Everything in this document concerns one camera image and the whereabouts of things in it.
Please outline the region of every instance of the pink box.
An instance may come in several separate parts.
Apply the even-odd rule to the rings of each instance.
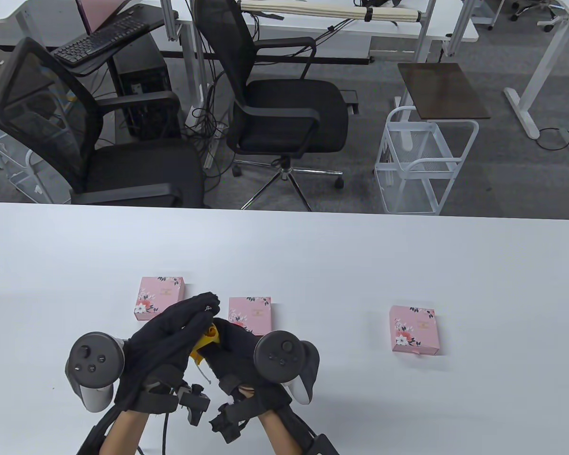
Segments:
[[[182,277],[143,277],[135,303],[135,317],[148,321],[166,308],[183,300],[185,284]]]
[[[271,303],[271,297],[230,297],[228,321],[263,336],[272,331]]]
[[[393,306],[390,309],[390,338],[393,351],[435,355],[441,344],[434,310]]]

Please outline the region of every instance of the office chair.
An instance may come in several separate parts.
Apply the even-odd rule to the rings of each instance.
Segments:
[[[182,139],[95,148],[103,117],[160,103],[180,110],[170,91],[95,100],[33,39],[22,39],[0,80],[0,129],[34,150],[72,187],[72,204],[202,208],[198,152]]]
[[[529,0],[527,5],[523,6],[523,8],[521,8],[521,4],[519,2],[514,2],[512,3],[512,11],[516,12],[510,16],[510,20],[516,22],[522,14],[526,13],[527,11],[531,11],[532,9],[547,9],[551,15],[551,20],[556,19],[556,9],[559,11],[565,10],[564,7],[557,5],[552,0]],[[548,24],[544,27],[544,31],[551,32],[553,28],[553,24]]]
[[[337,176],[336,188],[341,189],[343,173],[293,168],[291,159],[301,158],[305,153],[338,152],[348,135],[348,109],[339,89],[330,82],[305,79],[316,54],[316,41],[311,37],[253,41],[233,0],[197,1],[194,19],[217,55],[234,92],[226,136],[228,147],[241,155],[279,157],[271,164],[278,167],[278,172],[242,209],[247,209],[281,178],[291,182],[306,209],[312,211],[295,174]],[[269,47],[312,48],[301,78],[248,83],[257,52]],[[234,163],[234,176],[241,174],[239,164],[271,166],[241,160]]]

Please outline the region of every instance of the chair armrest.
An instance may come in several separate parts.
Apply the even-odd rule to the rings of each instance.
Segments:
[[[312,64],[312,60],[316,55],[316,40],[310,36],[276,38],[276,39],[258,39],[255,42],[255,47],[257,50],[263,48],[270,48],[270,47],[311,47],[312,52],[308,57],[308,62],[306,63],[306,67],[303,69],[302,77],[300,79],[306,77],[306,73],[308,72],[308,69]]]
[[[181,202],[181,192],[170,183],[155,185],[132,186],[106,191],[92,191],[90,193],[72,193],[72,204],[77,205],[111,205],[109,203],[125,202],[131,199],[148,199],[161,196],[170,196],[172,207],[175,202]]]
[[[239,108],[247,115],[252,117],[276,117],[276,118],[307,118],[312,120],[312,124],[298,149],[298,154],[304,154],[310,145],[310,139],[321,124],[321,115],[316,109],[312,108],[252,108],[251,106],[243,106],[237,102]]]
[[[168,104],[174,108],[180,108],[181,103],[176,94],[172,91],[155,91],[153,93],[142,93],[141,95],[126,95],[124,97],[103,98],[96,100],[100,108],[101,115],[105,115],[116,109],[132,108],[150,102],[160,102]]]

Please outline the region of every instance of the computer tower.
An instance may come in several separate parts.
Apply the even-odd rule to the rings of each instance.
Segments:
[[[165,59],[149,33],[117,52],[113,59],[123,95],[171,91]],[[178,113],[156,103],[126,109],[124,117],[129,134],[148,141],[181,138]]]

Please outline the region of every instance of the mesh chair back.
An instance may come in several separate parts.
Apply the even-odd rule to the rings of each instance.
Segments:
[[[213,48],[234,96],[245,102],[245,87],[257,55],[239,6],[233,0],[197,0],[194,21]]]
[[[0,81],[0,129],[82,192],[87,158],[102,127],[87,89],[33,39],[22,39]]]

